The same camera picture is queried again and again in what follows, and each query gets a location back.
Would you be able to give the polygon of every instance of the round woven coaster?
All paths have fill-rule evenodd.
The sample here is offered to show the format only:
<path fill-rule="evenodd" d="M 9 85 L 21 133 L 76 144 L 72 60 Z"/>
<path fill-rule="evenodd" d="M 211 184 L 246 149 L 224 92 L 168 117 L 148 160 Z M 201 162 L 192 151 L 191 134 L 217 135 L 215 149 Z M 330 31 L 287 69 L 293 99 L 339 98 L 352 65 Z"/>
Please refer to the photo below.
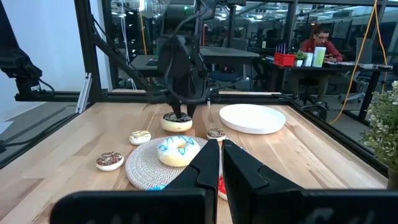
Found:
<path fill-rule="evenodd" d="M 167 185 L 174 178 L 181 174 L 185 167 L 171 167 L 163 164 L 157 157 L 157 146 L 166 138 L 157 138 L 141 144 L 134 150 L 126 161 L 126 175 L 129 181 L 141 190 L 148 190 L 156 186 Z M 207 140 L 197 137 L 193 138 L 200 147 L 203 147 Z"/>

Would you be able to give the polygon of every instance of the glasses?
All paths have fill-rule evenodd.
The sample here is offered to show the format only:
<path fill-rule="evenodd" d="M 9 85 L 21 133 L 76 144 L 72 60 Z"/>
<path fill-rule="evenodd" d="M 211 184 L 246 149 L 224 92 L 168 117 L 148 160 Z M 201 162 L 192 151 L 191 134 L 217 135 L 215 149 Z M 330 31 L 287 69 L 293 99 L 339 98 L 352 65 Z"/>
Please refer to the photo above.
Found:
<path fill-rule="evenodd" d="M 327 40 L 329 37 L 320 37 L 318 34 L 315 34 L 321 40 Z"/>

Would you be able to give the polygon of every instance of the potted plant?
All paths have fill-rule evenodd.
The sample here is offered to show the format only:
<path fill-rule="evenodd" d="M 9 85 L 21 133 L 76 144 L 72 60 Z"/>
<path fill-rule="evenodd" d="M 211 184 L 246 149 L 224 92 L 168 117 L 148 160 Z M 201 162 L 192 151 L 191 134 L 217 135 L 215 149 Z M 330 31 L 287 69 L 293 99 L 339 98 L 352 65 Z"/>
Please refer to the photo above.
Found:
<path fill-rule="evenodd" d="M 387 189 L 398 190 L 398 82 L 392 84 L 392 91 L 375 92 L 373 96 L 368 108 L 371 129 L 362 133 L 363 143 L 388 166 Z"/>
<path fill-rule="evenodd" d="M 299 50 L 294 57 L 294 66 L 301 67 L 303 65 L 303 61 L 307 58 L 307 55 Z"/>

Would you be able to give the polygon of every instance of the red bin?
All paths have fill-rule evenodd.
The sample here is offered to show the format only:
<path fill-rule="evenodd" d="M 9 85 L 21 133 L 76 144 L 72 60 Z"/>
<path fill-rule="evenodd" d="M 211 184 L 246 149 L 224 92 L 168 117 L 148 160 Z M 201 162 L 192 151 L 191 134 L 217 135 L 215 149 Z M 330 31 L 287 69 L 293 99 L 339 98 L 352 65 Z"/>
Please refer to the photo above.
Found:
<path fill-rule="evenodd" d="M 294 57 L 292 54 L 275 53 L 274 64 L 284 67 L 292 67 L 294 65 Z"/>

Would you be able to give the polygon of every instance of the white wall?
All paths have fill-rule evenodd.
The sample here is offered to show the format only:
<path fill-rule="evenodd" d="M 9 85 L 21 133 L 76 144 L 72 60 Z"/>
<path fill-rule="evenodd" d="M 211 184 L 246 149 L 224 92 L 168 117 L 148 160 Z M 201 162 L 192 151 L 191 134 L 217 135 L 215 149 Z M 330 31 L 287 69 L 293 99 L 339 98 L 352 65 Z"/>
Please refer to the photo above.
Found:
<path fill-rule="evenodd" d="M 42 79 L 58 91 L 80 91 L 85 68 L 74 1 L 1 1 L 19 47 L 43 71 Z M 101 1 L 90 1 L 91 12 L 103 24 Z M 109 88 L 108 59 L 99 50 L 97 53 L 102 88 Z M 15 80 L 0 73 L 0 121 L 37 105 L 15 102 Z"/>

